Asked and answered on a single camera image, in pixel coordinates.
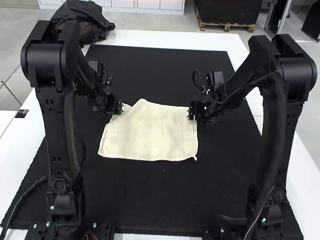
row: black cable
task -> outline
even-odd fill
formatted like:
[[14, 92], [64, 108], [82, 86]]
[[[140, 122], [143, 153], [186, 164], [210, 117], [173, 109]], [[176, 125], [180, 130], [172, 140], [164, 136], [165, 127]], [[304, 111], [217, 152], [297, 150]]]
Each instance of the black cable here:
[[21, 201], [23, 200], [23, 198], [25, 198], [30, 192], [32, 192], [34, 189], [36, 189], [37, 187], [41, 186], [43, 183], [48, 182], [48, 176], [44, 176], [42, 178], [40, 178], [39, 180], [37, 180], [27, 191], [25, 191], [24, 194], [21, 195], [21, 197], [19, 198], [19, 200], [16, 202], [16, 204], [13, 207], [12, 213], [8, 219], [8, 221], [6, 222], [5, 227], [3, 228], [1, 235], [0, 235], [0, 240], [5, 240], [6, 238], [6, 234], [8, 231], [8, 227], [21, 203]]
[[205, 77], [202, 75], [202, 73], [198, 70], [198, 69], [195, 69], [193, 72], [192, 72], [192, 81], [193, 81], [193, 84], [196, 86], [197, 89], [199, 89], [202, 93], [204, 93], [206, 91], [206, 86], [205, 85], [202, 85], [202, 84], [198, 84], [198, 82], [196, 81], [196, 74], [199, 74], [200, 77], [202, 78], [202, 80], [204, 81], [204, 83], [206, 83], [206, 80], [205, 80]]
[[247, 91], [247, 90], [249, 90], [249, 89], [251, 89], [251, 88], [257, 87], [262, 81], [264, 81], [265, 79], [269, 78], [269, 77], [270, 77], [271, 75], [273, 75], [273, 74], [274, 74], [274, 72], [271, 72], [271, 73], [269, 73], [269, 74], [267, 74], [267, 75], [265, 75], [265, 76], [263, 76], [263, 77], [260, 77], [260, 78], [257, 79], [257, 80], [254, 80], [254, 81], [252, 81], [252, 82], [247, 83], [247, 84], [244, 85], [243, 87], [240, 87], [240, 88], [238, 88], [236, 91], [234, 91], [233, 93], [231, 93], [231, 94], [230, 94], [225, 100], [223, 100], [223, 101], [218, 101], [218, 100], [214, 99], [214, 98], [210, 95], [210, 91], [208, 91], [207, 94], [208, 94], [208, 96], [209, 96], [209, 98], [210, 98], [211, 101], [213, 101], [213, 102], [216, 103], [216, 104], [222, 105], [222, 104], [226, 103], [228, 100], [230, 100], [232, 96], [234, 96], [234, 95], [236, 95], [236, 94], [240, 94], [240, 93], [242, 93], [242, 92], [244, 92], [244, 91]]
[[265, 180], [263, 181], [260, 194], [257, 198], [255, 207], [253, 209], [252, 218], [250, 220], [249, 228], [246, 231], [244, 240], [251, 239], [253, 229], [257, 224], [257, 219], [259, 218], [262, 208], [266, 202], [266, 199], [270, 192], [273, 190], [274, 182], [282, 162], [283, 152], [286, 142], [286, 94], [283, 88], [282, 77], [277, 71], [274, 72], [273, 79], [273, 91], [276, 95], [276, 117], [274, 119], [269, 119], [268, 121], [273, 121], [275, 124], [275, 136], [269, 136], [267, 141], [275, 140], [276, 149], [272, 150], [272, 155], [270, 159], [270, 165], [265, 174]]

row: floor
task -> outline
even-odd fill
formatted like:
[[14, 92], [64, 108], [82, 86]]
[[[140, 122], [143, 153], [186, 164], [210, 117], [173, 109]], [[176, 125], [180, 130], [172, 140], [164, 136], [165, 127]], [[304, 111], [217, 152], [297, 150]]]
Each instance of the floor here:
[[[0, 8], [0, 80], [6, 82], [19, 102], [26, 99], [31, 91], [29, 82], [24, 77], [20, 63], [21, 48], [38, 20], [48, 20], [54, 10]], [[116, 24], [117, 29], [200, 32], [192, 7], [192, 0], [186, 0], [184, 16], [154, 15], [141, 13], [104, 12], [104, 16]], [[232, 28], [231, 34], [239, 34], [248, 48], [248, 40], [252, 35], [265, 35], [263, 30], [267, 12], [261, 12], [254, 33], [243, 28]], [[302, 13], [290, 15], [284, 24], [282, 33], [290, 34], [295, 40], [309, 40], [300, 28]], [[221, 27], [206, 29], [206, 33], [223, 33]], [[320, 43], [299, 43], [302, 48], [320, 66]], [[18, 110], [19, 102], [2, 87], [0, 83], [0, 110]], [[297, 132], [320, 169], [320, 81], [318, 81], [305, 103], [297, 125]]]

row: black mat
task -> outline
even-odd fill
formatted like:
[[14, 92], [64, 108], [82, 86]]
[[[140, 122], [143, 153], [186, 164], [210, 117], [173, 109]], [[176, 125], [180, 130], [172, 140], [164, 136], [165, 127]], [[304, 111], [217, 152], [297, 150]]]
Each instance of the black mat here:
[[[234, 72], [226, 52], [93, 45], [87, 57], [107, 66], [114, 92], [130, 105], [145, 98], [188, 106], [200, 97], [191, 80], [195, 68], [203, 73], [223, 70], [225, 78]], [[102, 158], [97, 151], [108, 118], [92, 112], [80, 97], [76, 116], [87, 144], [83, 180], [88, 218], [111, 221], [118, 232], [198, 236], [202, 228], [215, 222], [217, 213], [245, 216], [247, 191], [254, 181], [261, 146], [246, 102], [211, 129], [198, 125], [197, 161]], [[13, 203], [48, 173], [47, 165], [43, 142]], [[46, 219], [45, 191], [43, 186], [29, 197], [12, 228], [26, 229]]]

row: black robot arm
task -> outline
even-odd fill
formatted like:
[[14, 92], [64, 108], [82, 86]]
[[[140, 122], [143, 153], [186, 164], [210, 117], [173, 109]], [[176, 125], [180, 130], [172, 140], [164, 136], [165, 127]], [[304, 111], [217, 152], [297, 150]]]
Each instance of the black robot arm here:
[[253, 239], [260, 239], [279, 233], [288, 207], [286, 178], [294, 133], [317, 79], [314, 61], [288, 34], [276, 35], [272, 42], [266, 36], [253, 36], [248, 43], [248, 57], [229, 79], [224, 80], [221, 71], [209, 72], [204, 78], [195, 70], [192, 76], [202, 99], [191, 102], [189, 119], [208, 127], [219, 124], [224, 113], [238, 107], [255, 87], [263, 96], [262, 149], [256, 181], [248, 191], [246, 218], [220, 216], [224, 230], [219, 232], [225, 239], [249, 240], [253, 234]]
[[81, 164], [86, 148], [75, 126], [75, 95], [86, 96], [94, 111], [122, 111], [121, 100], [110, 90], [107, 69], [97, 60], [86, 60], [79, 40], [75, 21], [66, 22], [61, 31], [51, 21], [38, 21], [21, 51], [23, 73], [41, 107], [49, 159], [48, 218], [26, 239], [73, 240], [85, 235]]

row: white towel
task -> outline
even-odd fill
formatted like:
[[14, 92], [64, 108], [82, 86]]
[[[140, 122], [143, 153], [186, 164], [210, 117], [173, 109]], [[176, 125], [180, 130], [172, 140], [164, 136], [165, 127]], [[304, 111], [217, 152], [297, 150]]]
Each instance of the white towel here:
[[98, 154], [106, 158], [144, 161], [182, 161], [198, 151], [197, 122], [187, 118], [188, 107], [140, 99], [124, 104], [105, 126]]

